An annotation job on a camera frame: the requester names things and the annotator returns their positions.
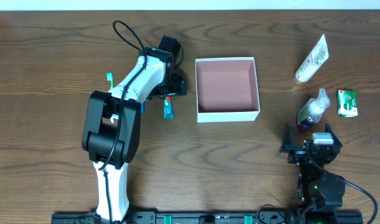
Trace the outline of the green white toothbrush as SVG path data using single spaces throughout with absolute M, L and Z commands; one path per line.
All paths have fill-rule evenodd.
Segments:
M 114 77 L 111 72 L 107 73 L 106 76 L 107 81 L 110 82 L 110 89 L 108 90 L 108 93 L 112 94 L 112 90 L 114 89 Z M 110 110 L 112 112 L 110 117 L 111 124 L 113 124 L 115 120 L 118 119 L 119 102 L 119 98 L 112 96 L 112 109 Z

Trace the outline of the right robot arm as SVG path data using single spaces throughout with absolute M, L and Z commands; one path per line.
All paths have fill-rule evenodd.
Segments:
M 280 152 L 287 153 L 287 161 L 299 167 L 297 198 L 302 205 L 287 213 L 286 223 L 335 222 L 335 209 L 343 205 L 345 183 L 335 174 L 324 170 L 340 153 L 342 143 L 329 124 L 323 133 L 314 133 L 304 145 L 293 143 L 293 132 L 286 125 Z

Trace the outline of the blue disposable razor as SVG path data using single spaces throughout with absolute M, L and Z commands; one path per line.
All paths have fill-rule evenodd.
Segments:
M 141 104 L 141 114 L 144 114 L 145 113 L 145 104 L 142 103 Z

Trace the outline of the red teal toothpaste tube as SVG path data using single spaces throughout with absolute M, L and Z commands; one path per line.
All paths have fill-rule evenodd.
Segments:
M 164 119 L 174 119 L 174 111 L 171 102 L 171 98 L 166 96 L 163 100 L 163 118 Z

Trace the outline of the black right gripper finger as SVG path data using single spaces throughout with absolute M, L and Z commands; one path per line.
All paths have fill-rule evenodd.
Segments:
M 330 127 L 330 125 L 328 123 L 325 124 L 325 132 L 331 134 L 331 137 L 333 138 L 333 143 L 334 144 L 339 144 L 340 143 L 340 140 L 334 134 L 333 130 L 331 129 L 331 127 Z
M 285 134 L 282 141 L 282 147 L 287 147 L 292 145 L 292 127 L 289 123 L 285 126 Z

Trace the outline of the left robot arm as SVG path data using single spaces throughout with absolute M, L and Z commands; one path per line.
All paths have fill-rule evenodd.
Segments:
M 147 47 L 140 50 L 136 65 L 119 84 L 90 95 L 82 147 L 96 171 L 94 217 L 99 223 L 126 221 L 128 165 L 140 142 L 143 104 L 154 96 L 185 94 L 184 79 L 174 74 L 183 59 L 182 47 Z

